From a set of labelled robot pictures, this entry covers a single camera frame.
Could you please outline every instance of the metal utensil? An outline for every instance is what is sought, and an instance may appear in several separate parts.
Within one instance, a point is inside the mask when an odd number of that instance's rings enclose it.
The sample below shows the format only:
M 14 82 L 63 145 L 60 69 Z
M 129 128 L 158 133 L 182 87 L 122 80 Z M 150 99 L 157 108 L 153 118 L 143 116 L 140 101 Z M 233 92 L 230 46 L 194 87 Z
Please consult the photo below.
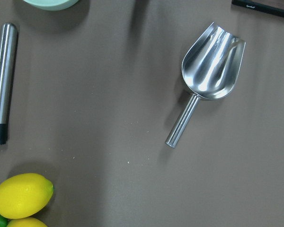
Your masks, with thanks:
M 18 32 L 11 23 L 3 24 L 0 35 L 0 144 L 8 138 L 8 114 Z
M 192 93 L 165 143 L 175 147 L 200 100 L 227 96 L 238 78 L 245 42 L 212 23 L 182 61 L 182 76 Z

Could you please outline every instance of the light green bowl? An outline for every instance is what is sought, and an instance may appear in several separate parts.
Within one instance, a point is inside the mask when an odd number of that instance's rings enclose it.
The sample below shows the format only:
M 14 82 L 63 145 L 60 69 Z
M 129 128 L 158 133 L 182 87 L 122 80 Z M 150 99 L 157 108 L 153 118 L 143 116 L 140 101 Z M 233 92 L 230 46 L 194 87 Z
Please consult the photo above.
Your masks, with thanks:
M 71 7 L 78 0 L 23 0 L 23 1 L 39 9 L 56 11 Z

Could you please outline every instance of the brown tabletop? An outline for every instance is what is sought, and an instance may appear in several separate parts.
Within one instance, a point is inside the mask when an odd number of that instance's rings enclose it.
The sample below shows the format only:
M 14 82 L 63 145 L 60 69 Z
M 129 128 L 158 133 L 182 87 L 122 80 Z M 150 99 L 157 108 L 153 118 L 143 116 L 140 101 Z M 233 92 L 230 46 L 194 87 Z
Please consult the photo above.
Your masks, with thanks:
M 216 22 L 246 41 L 235 89 L 186 105 L 181 62 Z M 284 227 L 284 18 L 231 0 L 0 0 L 19 30 L 0 182 L 55 185 L 48 227 Z

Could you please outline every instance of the metal handle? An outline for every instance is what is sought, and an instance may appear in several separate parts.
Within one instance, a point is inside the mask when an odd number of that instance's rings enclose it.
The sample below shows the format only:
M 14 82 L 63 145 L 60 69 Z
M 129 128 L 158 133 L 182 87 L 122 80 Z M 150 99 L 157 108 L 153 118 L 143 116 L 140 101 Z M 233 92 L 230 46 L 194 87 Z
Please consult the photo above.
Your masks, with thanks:
M 178 120 L 174 124 L 174 127 L 169 133 L 169 136 L 167 137 L 165 143 L 172 148 L 175 148 L 189 119 L 191 118 L 191 115 L 193 114 L 197 104 L 200 101 L 200 97 L 192 94 L 184 111 L 179 116 Z
M 7 140 L 7 121 L 18 32 L 11 23 L 3 24 L 0 34 L 0 144 Z

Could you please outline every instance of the brand logo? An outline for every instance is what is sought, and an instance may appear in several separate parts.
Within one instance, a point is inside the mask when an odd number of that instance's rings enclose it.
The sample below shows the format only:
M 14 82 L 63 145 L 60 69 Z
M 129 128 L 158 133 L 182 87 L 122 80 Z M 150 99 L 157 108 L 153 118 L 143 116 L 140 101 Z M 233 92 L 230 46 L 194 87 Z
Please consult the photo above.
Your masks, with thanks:
M 246 5 L 246 7 L 247 7 L 247 8 L 252 8 L 252 9 L 255 8 L 255 6 L 249 6 L 249 5 Z

